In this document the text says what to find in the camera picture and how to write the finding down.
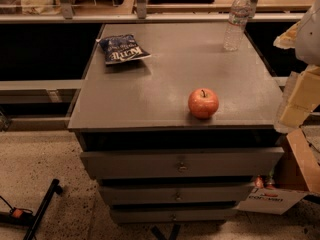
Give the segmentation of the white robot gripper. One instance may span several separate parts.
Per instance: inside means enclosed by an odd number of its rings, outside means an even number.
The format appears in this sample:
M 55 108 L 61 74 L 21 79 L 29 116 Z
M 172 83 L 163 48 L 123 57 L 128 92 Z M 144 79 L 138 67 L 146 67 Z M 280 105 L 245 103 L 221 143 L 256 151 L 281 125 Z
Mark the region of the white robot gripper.
M 299 60 L 313 64 L 297 76 L 279 119 L 281 124 L 297 128 L 320 105 L 320 0 L 314 2 L 301 22 L 277 36 L 273 45 L 295 48 Z

